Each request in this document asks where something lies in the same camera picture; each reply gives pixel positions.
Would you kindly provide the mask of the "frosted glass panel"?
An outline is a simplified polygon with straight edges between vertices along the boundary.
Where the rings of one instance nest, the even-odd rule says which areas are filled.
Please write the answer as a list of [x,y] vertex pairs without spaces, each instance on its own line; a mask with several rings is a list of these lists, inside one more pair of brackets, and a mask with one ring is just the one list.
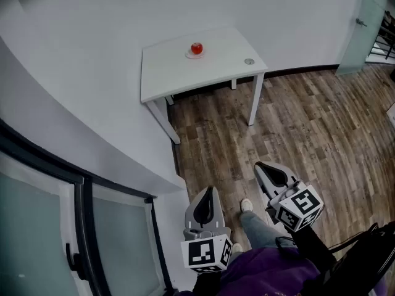
[[[356,14],[351,18],[352,35],[338,65],[336,76],[361,71],[379,32],[387,0],[360,0]],[[367,24],[356,24],[359,18]]]

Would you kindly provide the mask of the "black framed glass door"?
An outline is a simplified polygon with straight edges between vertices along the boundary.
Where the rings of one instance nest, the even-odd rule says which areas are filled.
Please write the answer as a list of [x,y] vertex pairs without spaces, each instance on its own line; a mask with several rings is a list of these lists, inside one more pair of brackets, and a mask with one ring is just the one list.
[[0,296],[175,293],[153,196],[80,170],[0,120]]

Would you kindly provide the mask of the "black shoulder bag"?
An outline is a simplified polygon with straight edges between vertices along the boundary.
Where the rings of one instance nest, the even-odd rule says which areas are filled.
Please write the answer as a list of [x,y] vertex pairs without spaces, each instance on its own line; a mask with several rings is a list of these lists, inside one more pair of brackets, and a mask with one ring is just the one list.
[[377,228],[323,276],[318,296],[368,296],[395,261],[395,221]]

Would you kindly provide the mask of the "person's grey jeans leg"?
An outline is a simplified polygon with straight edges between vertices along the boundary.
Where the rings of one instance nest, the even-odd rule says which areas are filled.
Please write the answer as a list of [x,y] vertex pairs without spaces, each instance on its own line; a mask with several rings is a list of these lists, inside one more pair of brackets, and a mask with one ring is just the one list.
[[242,213],[240,222],[253,250],[266,254],[279,254],[280,252],[298,254],[297,247],[289,239],[267,225],[254,212]]

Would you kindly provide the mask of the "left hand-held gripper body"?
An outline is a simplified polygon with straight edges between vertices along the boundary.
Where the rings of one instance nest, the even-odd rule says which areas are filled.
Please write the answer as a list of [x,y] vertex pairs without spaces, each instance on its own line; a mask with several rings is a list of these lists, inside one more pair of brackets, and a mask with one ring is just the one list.
[[232,242],[231,229],[218,228],[214,231],[186,228],[181,250],[185,268],[196,273],[213,273],[227,269]]

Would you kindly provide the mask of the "white table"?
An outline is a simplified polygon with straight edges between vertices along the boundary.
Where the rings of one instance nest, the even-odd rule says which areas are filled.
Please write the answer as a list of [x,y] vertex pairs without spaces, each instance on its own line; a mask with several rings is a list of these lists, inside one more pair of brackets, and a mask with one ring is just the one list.
[[[193,43],[201,43],[206,51],[200,59],[189,59],[185,52]],[[244,60],[254,59],[254,65]],[[153,114],[157,122],[174,144],[180,143],[167,116],[159,110],[156,100],[169,101],[176,94],[200,89],[213,84],[253,77],[253,97],[247,118],[249,126],[254,124],[268,67],[235,28],[225,27],[206,30],[193,35],[163,41],[143,49],[141,65],[140,101]]]

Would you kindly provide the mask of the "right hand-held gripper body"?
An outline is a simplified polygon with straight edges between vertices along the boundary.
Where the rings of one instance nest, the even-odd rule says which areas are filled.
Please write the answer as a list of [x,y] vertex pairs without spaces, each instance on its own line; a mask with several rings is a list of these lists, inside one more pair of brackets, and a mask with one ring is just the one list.
[[323,200],[317,191],[301,180],[276,195],[266,208],[274,224],[281,222],[292,232],[311,226],[322,210]]

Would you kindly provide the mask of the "person's left forearm black sleeve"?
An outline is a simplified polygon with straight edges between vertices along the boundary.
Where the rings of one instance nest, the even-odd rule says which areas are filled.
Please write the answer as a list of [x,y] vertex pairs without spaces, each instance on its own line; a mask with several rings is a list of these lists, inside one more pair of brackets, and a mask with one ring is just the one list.
[[194,296],[217,296],[221,277],[221,271],[198,274],[193,288]]

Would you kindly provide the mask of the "person's purple top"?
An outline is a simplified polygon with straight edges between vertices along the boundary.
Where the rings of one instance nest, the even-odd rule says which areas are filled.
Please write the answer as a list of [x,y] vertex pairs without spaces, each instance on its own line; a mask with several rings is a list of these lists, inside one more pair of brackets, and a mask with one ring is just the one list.
[[294,247],[243,252],[223,272],[217,296],[296,296],[320,274]]

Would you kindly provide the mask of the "black metal railing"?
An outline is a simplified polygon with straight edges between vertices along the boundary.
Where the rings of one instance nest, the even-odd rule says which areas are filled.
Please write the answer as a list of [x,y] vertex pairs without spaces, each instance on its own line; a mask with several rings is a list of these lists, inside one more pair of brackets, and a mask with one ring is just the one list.
[[395,65],[395,18],[385,11],[366,63]]

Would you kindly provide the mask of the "person's right forearm black sleeve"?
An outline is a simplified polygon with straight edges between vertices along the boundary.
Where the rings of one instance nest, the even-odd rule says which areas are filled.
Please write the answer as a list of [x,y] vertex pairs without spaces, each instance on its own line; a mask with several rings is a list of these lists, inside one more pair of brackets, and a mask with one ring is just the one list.
[[310,260],[326,278],[332,277],[332,269],[336,264],[336,258],[329,248],[321,241],[315,231],[306,226],[292,234],[299,252]]

